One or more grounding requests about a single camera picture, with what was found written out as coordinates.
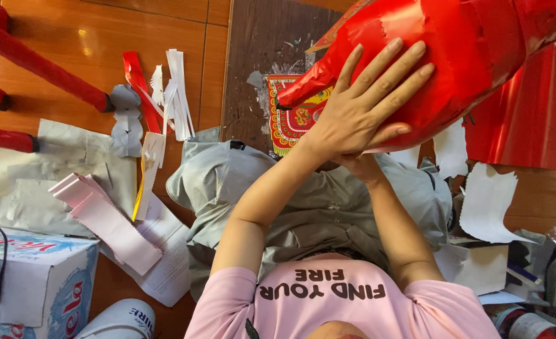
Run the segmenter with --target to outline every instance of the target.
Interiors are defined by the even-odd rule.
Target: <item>cardboard box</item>
[[[3,229],[0,339],[68,339],[87,324],[98,241]],[[0,265],[3,237],[0,233]]]
[[[449,237],[435,260],[448,282],[466,286],[477,296],[505,287],[508,245]]]

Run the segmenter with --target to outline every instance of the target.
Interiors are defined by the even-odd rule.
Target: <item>gray cloth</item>
[[[182,165],[166,185],[169,196],[197,217],[188,235],[194,300],[200,298],[209,278],[215,249],[234,206],[275,164],[253,148],[231,147],[237,145],[235,141],[219,143],[218,135],[219,129],[213,128],[185,142]],[[448,185],[428,161],[419,170],[387,154],[376,158],[398,198],[437,250],[446,243],[452,210]],[[358,251],[388,269],[368,190],[345,167],[313,173],[293,195],[270,227],[259,279],[278,263],[339,247]]]

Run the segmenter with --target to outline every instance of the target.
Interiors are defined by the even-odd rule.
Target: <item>right hand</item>
[[[341,154],[332,161],[347,168],[367,186],[387,180],[373,154]]]
[[[299,144],[310,149],[310,155],[328,160],[337,154],[374,148],[410,132],[410,126],[402,122],[380,129],[379,126],[425,85],[435,66],[425,65],[406,78],[425,54],[426,45],[420,41],[385,71],[402,47],[402,39],[391,41],[352,84],[353,72],[364,53],[362,45],[354,49],[320,119],[299,140]]]

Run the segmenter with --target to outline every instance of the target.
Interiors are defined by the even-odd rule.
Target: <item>fingers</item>
[[[339,79],[336,81],[335,88],[333,93],[341,93],[345,92],[349,89],[352,81],[353,72],[359,62],[359,59],[364,54],[364,47],[362,44],[358,44],[356,48],[353,49],[352,53],[349,55],[347,60],[345,61],[345,65],[343,65],[343,69],[339,74]]]
[[[408,75],[412,67],[425,55],[425,51],[426,45],[422,41],[412,45],[360,98],[368,107],[374,107]]]
[[[351,88],[351,95],[353,98],[357,98],[364,94],[366,90],[372,86],[379,74],[385,70],[385,67],[387,67],[399,51],[402,50],[402,47],[403,41],[401,38],[393,39],[387,47],[366,66]]]
[[[431,78],[435,65],[432,63],[422,66],[410,78],[406,79],[404,83],[391,92],[387,97],[380,101],[370,111],[370,115],[377,121],[387,119],[393,112],[397,111],[405,103],[412,98],[419,89]]]
[[[396,136],[410,133],[410,131],[411,131],[410,125],[404,124],[403,122],[396,122],[394,124],[389,124],[385,127],[382,127],[374,134],[374,136],[370,139],[365,149],[370,150],[371,148],[375,148],[381,143],[393,139]]]

